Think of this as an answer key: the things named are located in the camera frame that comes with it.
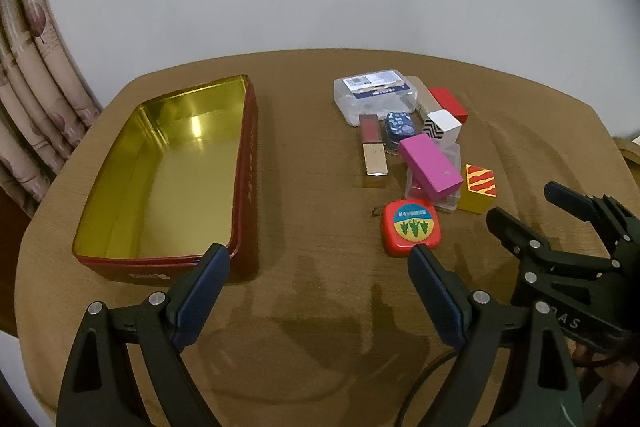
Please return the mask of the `person's left hand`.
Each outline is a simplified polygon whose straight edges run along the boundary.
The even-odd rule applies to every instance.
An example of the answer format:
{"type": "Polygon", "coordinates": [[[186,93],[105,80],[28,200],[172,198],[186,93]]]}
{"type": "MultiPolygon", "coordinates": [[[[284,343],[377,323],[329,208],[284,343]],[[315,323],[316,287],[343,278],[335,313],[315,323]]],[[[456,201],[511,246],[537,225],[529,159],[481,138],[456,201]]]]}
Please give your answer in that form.
{"type": "Polygon", "coordinates": [[[639,407],[639,363],[621,357],[598,359],[593,349],[574,342],[573,364],[580,381],[582,401],[586,401],[598,387],[607,381],[612,389],[620,392],[620,399],[639,407]]]}

